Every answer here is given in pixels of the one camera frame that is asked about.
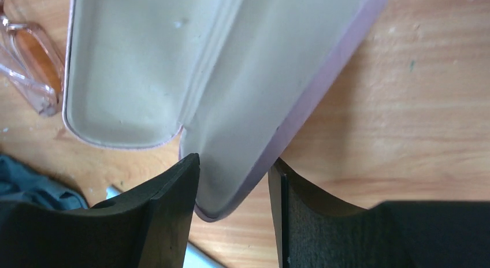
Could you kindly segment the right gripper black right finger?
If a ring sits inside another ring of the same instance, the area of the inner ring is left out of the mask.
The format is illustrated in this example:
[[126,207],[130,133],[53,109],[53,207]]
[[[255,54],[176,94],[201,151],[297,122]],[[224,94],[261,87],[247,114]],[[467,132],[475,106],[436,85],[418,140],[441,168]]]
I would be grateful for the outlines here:
[[278,159],[268,173],[280,267],[488,267],[489,203],[348,203]]

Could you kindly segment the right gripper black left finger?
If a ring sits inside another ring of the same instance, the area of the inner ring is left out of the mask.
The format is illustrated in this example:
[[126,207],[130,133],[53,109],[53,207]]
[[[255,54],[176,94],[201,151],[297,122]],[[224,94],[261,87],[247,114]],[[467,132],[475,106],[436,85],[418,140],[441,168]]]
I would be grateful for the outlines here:
[[1,266],[182,267],[199,174],[192,153],[88,209],[1,201]]

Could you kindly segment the pink glasses case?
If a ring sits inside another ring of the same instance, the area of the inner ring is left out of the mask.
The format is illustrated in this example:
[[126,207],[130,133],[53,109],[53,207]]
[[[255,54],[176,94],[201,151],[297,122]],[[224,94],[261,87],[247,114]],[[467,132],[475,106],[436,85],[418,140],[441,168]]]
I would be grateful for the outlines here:
[[121,150],[180,136],[197,215],[230,215],[302,127],[388,0],[70,0],[62,116]]

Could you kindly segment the orange sunglasses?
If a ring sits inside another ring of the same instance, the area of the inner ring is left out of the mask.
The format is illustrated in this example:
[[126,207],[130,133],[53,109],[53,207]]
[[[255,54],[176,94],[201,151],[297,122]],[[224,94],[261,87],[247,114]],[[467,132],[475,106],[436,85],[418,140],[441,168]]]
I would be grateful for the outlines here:
[[40,24],[12,20],[4,5],[1,0],[1,75],[40,116],[54,116],[63,99],[62,54]]

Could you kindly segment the light blue cleaning cloth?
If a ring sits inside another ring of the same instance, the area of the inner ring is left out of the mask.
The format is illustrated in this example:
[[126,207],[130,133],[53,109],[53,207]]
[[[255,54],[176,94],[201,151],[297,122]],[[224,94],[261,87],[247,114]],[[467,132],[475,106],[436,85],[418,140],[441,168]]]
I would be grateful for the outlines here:
[[187,243],[183,268],[224,268],[224,265],[220,264],[217,260],[206,254],[204,251],[193,245],[191,242]]

